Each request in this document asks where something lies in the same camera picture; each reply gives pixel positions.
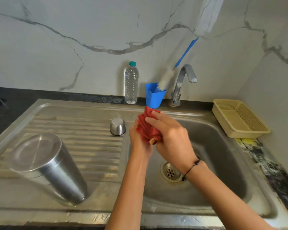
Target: red cloth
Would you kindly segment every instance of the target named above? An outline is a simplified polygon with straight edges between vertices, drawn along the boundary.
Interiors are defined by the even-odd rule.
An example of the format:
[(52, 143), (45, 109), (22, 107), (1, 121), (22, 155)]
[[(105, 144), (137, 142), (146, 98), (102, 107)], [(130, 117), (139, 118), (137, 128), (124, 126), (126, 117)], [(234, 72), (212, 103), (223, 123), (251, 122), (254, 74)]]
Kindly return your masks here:
[(150, 144), (151, 139), (155, 139), (153, 144), (163, 141), (161, 132), (145, 121), (146, 117), (157, 119), (156, 116), (151, 113), (153, 110), (160, 113), (158, 110), (149, 108), (148, 106), (145, 107), (144, 113), (138, 115), (138, 126), (136, 128), (136, 131), (141, 135), (141, 139), (148, 144)]

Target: black granite countertop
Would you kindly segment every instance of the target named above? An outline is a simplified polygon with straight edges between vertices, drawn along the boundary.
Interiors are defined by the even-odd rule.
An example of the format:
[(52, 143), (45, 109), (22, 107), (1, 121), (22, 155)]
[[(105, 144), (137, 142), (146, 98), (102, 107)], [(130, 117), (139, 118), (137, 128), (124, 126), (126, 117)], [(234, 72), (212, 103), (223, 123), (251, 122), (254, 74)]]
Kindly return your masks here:
[[(74, 100), (97, 103), (126, 104), (122, 96), (105, 96), (83, 93), (42, 91), (31, 89), (1, 88), (0, 98), (8, 106), (0, 105), (0, 134), (14, 122), (23, 112), (25, 112), (37, 99), (54, 99), (54, 100)], [(136, 105), (145, 106), (145, 98), (138, 98)], [(181, 105), (176, 107), (179, 110), (212, 110), (213, 103), (197, 101), (181, 101)], [(169, 100), (163, 100), (160, 107), (169, 107)], [(257, 139), (236, 139), (238, 144), (253, 159), (254, 163), (263, 171), (271, 187), (278, 194), (288, 210), (288, 174), (285, 169), (272, 158), (267, 149)], [(99, 230), (103, 227), (74, 225), (66, 223), (64, 226), (0, 226), (2, 230)]]

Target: beige plastic basket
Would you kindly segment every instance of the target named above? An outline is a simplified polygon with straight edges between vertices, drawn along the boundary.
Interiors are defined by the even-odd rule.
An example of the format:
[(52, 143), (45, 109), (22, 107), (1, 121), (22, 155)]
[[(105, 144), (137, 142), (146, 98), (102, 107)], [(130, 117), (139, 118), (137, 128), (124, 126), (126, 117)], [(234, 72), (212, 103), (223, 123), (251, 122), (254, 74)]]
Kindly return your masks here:
[(270, 133), (254, 114), (253, 111), (240, 100), (215, 99), (212, 112), (223, 130), (231, 138), (257, 138)]

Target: clear water bottle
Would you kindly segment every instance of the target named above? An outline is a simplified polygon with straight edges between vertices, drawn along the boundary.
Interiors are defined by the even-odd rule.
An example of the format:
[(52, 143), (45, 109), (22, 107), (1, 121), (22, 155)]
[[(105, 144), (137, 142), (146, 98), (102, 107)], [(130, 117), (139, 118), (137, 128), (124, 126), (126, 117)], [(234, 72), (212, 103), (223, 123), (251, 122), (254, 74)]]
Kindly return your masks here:
[(139, 71), (134, 61), (129, 62), (129, 68), (125, 72), (125, 101), (135, 104), (138, 100)]

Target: blue container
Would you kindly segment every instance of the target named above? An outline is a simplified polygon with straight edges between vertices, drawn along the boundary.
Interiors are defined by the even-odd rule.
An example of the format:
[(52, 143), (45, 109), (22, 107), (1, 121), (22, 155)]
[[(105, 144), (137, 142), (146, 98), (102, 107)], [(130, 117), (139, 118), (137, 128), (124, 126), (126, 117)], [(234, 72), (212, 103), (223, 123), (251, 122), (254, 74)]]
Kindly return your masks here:
[(159, 91), (157, 89), (158, 83), (146, 84), (146, 106), (150, 108), (158, 108), (162, 102), (165, 95), (166, 89), (164, 91)]

